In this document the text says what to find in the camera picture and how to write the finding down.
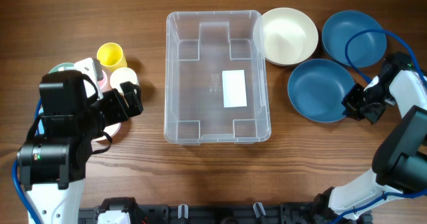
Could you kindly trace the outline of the cream plastic cup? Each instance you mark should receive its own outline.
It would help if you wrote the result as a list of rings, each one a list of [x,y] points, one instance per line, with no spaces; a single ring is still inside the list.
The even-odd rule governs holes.
[[[128,81],[130,81],[134,85],[139,84],[137,74],[133,69],[130,69],[129,67],[121,67],[119,69],[116,69],[111,74],[109,84],[112,89],[117,89],[120,94],[123,94],[123,90],[120,87],[120,84]]]

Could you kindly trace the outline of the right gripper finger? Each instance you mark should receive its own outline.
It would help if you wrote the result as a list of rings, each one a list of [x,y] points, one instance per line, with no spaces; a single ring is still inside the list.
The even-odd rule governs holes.
[[[364,88],[356,83],[342,100],[345,107],[359,107],[364,102]]]
[[[345,107],[345,110],[344,110],[343,114],[347,118],[355,119],[357,121],[360,121],[360,120],[364,119],[364,116],[363,116],[363,114],[360,113],[359,108],[353,107],[349,103],[345,104],[344,107]]]

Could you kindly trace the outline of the cream white bowl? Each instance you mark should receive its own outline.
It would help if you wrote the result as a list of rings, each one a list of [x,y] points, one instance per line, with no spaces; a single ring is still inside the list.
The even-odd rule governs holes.
[[[304,62],[318,47],[319,33],[303,12],[289,7],[271,9],[256,21],[255,46],[274,65],[290,66]]]

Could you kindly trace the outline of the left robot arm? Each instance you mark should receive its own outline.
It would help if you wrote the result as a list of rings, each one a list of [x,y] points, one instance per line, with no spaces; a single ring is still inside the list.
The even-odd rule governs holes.
[[[84,83],[94,85],[80,71],[44,75],[39,85],[43,113],[36,116],[17,152],[13,182],[29,213],[30,223],[77,223],[86,178],[86,163],[94,150],[91,142],[105,137],[105,128],[143,112],[141,89],[130,81],[121,90],[87,96]]]

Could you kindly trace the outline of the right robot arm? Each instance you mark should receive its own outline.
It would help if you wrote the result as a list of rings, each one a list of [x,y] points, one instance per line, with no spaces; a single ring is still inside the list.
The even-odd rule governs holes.
[[[372,166],[352,182],[316,196],[312,223],[358,223],[361,216],[389,201],[426,195],[426,74],[416,72],[415,60],[396,52],[387,56],[380,73],[367,86],[355,84],[343,98],[344,115],[376,123],[388,103],[402,116],[375,152]]]

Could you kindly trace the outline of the dark blue bowl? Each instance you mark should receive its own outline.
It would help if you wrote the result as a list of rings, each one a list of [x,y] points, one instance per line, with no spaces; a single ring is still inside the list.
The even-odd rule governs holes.
[[[365,33],[352,36],[368,29],[381,29],[371,16],[353,10],[333,14],[322,29],[324,51],[335,61],[347,65],[349,59],[355,67],[374,65],[384,56],[387,38],[383,33]]]
[[[298,65],[288,81],[288,97],[295,110],[318,123],[344,119],[343,98],[355,82],[340,64],[328,59],[311,59]]]

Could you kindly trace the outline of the yellow plastic cup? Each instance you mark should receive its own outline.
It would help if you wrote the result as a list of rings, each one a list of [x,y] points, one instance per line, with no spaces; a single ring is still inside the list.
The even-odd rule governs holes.
[[[97,50],[97,59],[111,72],[127,67],[123,49],[117,43],[105,43]]]

